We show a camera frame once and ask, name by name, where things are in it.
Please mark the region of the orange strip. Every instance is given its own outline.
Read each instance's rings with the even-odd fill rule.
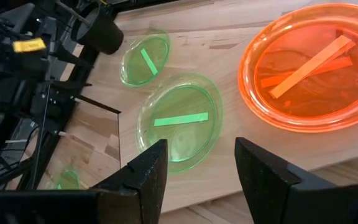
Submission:
[[[292,75],[290,75],[287,79],[273,88],[273,90],[270,90],[270,94],[274,98],[282,96],[286,91],[304,79],[304,77],[309,75],[312,71],[316,70],[325,61],[338,57],[340,55],[339,53],[343,54],[346,51],[344,49],[349,48],[348,45],[354,46],[354,42],[352,42],[351,39],[345,37],[344,35],[341,35],[322,51],[316,54],[313,58],[311,58],[308,62],[302,65],[297,71],[292,73]]]
[[[341,68],[346,68],[348,66],[353,65],[352,59],[350,57],[341,57],[330,61],[329,63],[323,63],[319,66],[315,71],[309,74],[307,77],[312,75],[318,75],[324,72],[330,72]],[[272,77],[264,78],[260,81],[260,85],[262,88],[275,86],[283,82],[286,78],[288,78],[293,72],[285,72],[279,75],[275,75]]]

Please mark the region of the yellow label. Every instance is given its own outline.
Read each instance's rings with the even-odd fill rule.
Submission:
[[[32,40],[18,40],[13,42],[13,50],[16,53],[33,52],[45,48],[47,48],[47,46],[41,38],[35,38]]]

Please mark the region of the small green plate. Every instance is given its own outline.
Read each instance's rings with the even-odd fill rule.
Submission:
[[[143,152],[168,140],[168,171],[190,169],[213,148],[222,126],[222,101],[208,78],[186,73],[164,81],[145,102],[137,122],[137,146]]]
[[[75,190],[80,189],[80,180],[73,167],[67,167],[56,182],[57,190]]]
[[[170,53],[169,35],[162,30],[149,31],[136,39],[121,63],[121,81],[138,87],[152,81],[164,68]]]

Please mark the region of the black metal frame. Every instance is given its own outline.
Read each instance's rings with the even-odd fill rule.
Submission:
[[[116,17],[119,12],[123,11],[129,11],[133,9],[139,9],[143,7],[153,6],[156,4],[163,4],[167,2],[173,2],[177,0],[138,0],[138,2],[132,2],[132,1],[125,1],[125,2],[119,2],[117,4],[108,4],[106,7],[108,9],[108,13],[112,17]],[[80,53],[79,58],[88,62],[91,65],[94,65],[96,62],[96,59],[98,58],[99,52],[97,52],[94,48],[90,46],[84,46],[83,50]],[[86,83],[89,75],[91,73],[91,69],[75,66],[72,70],[70,77],[68,81],[72,82],[81,82]],[[110,108],[106,105],[103,105],[101,103],[98,103],[94,100],[91,100],[89,98],[86,98],[84,96],[81,96],[80,93],[82,91],[82,88],[75,90],[72,92],[73,100],[69,101],[64,105],[62,110],[65,112],[63,116],[57,121],[57,126],[61,128],[61,130],[64,130],[66,128],[66,125],[68,124],[74,109],[76,105],[76,101],[74,98],[78,98],[80,100],[83,100],[87,103],[90,103],[92,105],[98,106],[102,109],[111,111],[113,113],[119,114],[120,111],[115,110],[114,108]],[[60,140],[60,136],[58,133],[47,133],[46,136],[43,137],[44,141],[41,150],[40,150],[40,157],[39,157],[39,163],[38,163],[38,169],[37,173],[35,174],[35,182],[34,185],[38,186],[42,175],[48,166],[48,163],[50,161],[50,158],[52,157],[53,152],[55,151],[55,148]],[[0,186],[2,184],[8,183],[10,180],[22,175],[22,178],[19,182],[19,185],[17,186],[17,190],[30,190],[32,189],[31,183],[31,172],[34,166],[35,158],[31,157],[29,159],[26,159],[18,165],[16,165],[14,168],[9,169],[2,175],[0,175]]]
[[[88,190],[0,190],[0,224],[158,223],[167,167],[162,139]]]

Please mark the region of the wood grain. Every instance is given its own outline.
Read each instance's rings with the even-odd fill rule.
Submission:
[[[246,107],[237,90],[238,63],[253,36],[282,14],[307,4],[310,4],[310,0],[181,0],[118,16],[116,22],[125,33],[124,43],[114,55],[99,56],[88,80],[93,86],[85,88],[83,94],[122,111],[119,119],[122,166],[138,155],[135,145],[136,117],[144,100],[162,80],[182,72],[201,72],[217,84],[223,97],[224,127],[217,145],[209,157],[194,169],[168,177],[163,212],[241,190],[234,162],[234,138],[237,136],[250,139],[307,170],[358,157],[358,125],[324,134],[300,134],[277,129],[256,117]],[[164,29],[169,33],[170,59],[153,82],[142,88],[128,88],[119,79],[120,62],[129,44],[149,28]],[[87,117],[84,115],[78,115],[79,121],[73,118],[74,124],[77,124],[72,129],[69,127],[67,132],[73,133],[78,139],[64,139],[60,143],[55,153],[56,162],[49,164],[43,178],[44,186],[53,182],[51,179],[54,175],[51,174],[61,172],[62,164],[77,164],[83,170],[83,187],[103,176],[98,172],[99,168],[95,170],[93,166],[104,164],[100,168],[104,174],[108,173],[107,170],[113,173],[117,169],[117,155],[108,155],[104,148],[110,144],[106,142],[117,140],[110,140],[106,135],[106,130],[111,129],[106,129],[104,122],[98,122],[103,130],[93,130],[96,128],[93,126],[94,118],[99,120],[101,115],[92,115],[92,109],[87,110],[90,110],[85,112],[89,123],[81,121]],[[112,123],[115,118],[106,120]],[[211,223],[209,219],[217,223],[221,221],[198,207],[189,210],[192,215],[183,215],[195,214],[195,217],[200,217],[197,218],[200,223]],[[243,215],[239,209],[234,213]]]

